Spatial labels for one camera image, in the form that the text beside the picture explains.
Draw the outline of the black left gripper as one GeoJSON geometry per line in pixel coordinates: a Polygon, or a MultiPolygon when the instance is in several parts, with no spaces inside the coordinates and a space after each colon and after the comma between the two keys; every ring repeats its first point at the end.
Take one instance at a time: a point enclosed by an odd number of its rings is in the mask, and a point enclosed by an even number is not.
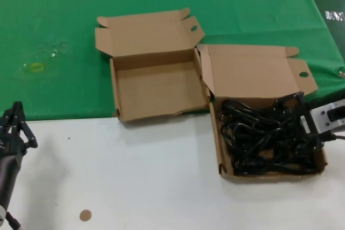
{"type": "Polygon", "coordinates": [[[17,154],[25,156],[26,149],[37,147],[36,137],[26,123],[23,104],[16,101],[1,116],[1,158],[17,154]],[[18,133],[20,130],[27,138],[25,143],[18,133]]]}

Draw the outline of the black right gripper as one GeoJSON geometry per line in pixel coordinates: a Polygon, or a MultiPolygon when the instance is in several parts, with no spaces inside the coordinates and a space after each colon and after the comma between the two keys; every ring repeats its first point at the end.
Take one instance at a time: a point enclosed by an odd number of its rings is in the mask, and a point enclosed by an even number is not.
{"type": "Polygon", "coordinates": [[[306,134],[299,138],[297,147],[301,149],[319,149],[325,142],[336,140],[331,132],[320,133],[320,114],[318,107],[311,107],[304,102],[304,92],[299,91],[275,100],[274,108],[294,108],[306,134]]]}

